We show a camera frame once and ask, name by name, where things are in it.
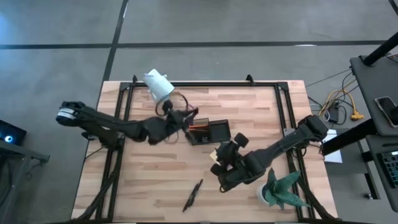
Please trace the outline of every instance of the white pot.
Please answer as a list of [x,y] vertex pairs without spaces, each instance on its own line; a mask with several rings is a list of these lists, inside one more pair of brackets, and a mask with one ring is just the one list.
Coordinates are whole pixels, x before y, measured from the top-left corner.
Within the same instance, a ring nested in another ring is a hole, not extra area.
[[266,186],[266,184],[261,185],[260,187],[257,188],[257,198],[259,199],[260,202],[269,205],[269,203],[265,199],[265,195],[262,195],[262,189]]

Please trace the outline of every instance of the potted plant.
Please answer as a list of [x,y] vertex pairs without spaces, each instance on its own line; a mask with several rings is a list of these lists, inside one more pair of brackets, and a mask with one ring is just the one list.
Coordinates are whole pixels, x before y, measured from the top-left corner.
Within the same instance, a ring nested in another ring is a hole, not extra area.
[[258,199],[269,204],[269,206],[277,204],[282,211],[284,210],[284,204],[309,207],[309,205],[303,202],[300,197],[288,191],[299,176],[300,172],[296,171],[280,180],[277,180],[275,172],[271,168],[268,172],[267,183],[257,189]]

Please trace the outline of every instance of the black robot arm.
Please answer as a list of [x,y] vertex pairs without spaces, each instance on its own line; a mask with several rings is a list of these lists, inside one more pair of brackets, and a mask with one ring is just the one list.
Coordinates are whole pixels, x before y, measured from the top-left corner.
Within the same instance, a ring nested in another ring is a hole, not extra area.
[[123,121],[98,112],[82,102],[64,101],[56,120],[64,126],[84,129],[88,134],[97,136],[107,147],[118,145],[120,133],[133,141],[148,139],[149,144],[157,144],[179,129],[187,129],[189,122],[198,114],[197,108],[186,111],[172,108],[173,104],[166,101],[162,107],[165,118],[154,116],[141,121]]
[[327,135],[328,128],[316,116],[307,116],[298,124],[298,128],[269,146],[258,149],[245,156],[238,152],[239,147],[245,147],[248,139],[241,133],[235,137],[235,142],[221,144],[216,149],[217,164],[211,168],[218,176],[220,191],[227,192],[240,183],[250,184],[266,172],[272,161],[291,149],[307,147],[310,141],[320,142]]

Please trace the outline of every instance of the black marker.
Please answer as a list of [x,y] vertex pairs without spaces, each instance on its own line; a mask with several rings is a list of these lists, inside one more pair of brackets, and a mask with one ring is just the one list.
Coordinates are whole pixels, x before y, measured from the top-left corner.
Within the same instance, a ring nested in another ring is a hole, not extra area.
[[191,207],[193,205],[193,202],[195,201],[195,197],[198,194],[198,191],[199,191],[199,188],[200,188],[202,182],[203,182],[203,179],[200,180],[200,182],[195,185],[195,187],[193,188],[192,193],[189,196],[189,198],[188,198],[188,200],[187,200],[182,212],[185,212],[187,208],[189,208],[189,207]]

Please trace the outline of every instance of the concrete floor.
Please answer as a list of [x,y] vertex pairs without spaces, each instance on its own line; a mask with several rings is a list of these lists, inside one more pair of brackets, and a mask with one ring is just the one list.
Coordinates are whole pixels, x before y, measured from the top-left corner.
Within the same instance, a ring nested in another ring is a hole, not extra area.
[[[0,45],[109,44],[121,4],[0,1]],[[385,40],[398,31],[397,20],[387,0],[130,0],[119,42]],[[251,74],[257,80],[312,83],[348,69],[351,57],[376,47],[118,49],[109,79],[130,80],[156,68],[171,80],[242,80]],[[58,125],[55,116],[63,100],[96,105],[108,55],[109,49],[0,50],[0,101],[7,108],[0,119],[27,130],[26,147],[51,154],[24,185],[14,223],[69,219],[87,141],[79,129]],[[323,102],[343,78],[311,86],[308,95]],[[359,89],[352,94],[368,118]],[[341,128],[355,125],[348,120]],[[398,214],[375,176],[382,200],[361,197],[368,191],[361,175],[330,176],[340,218],[396,222]]]

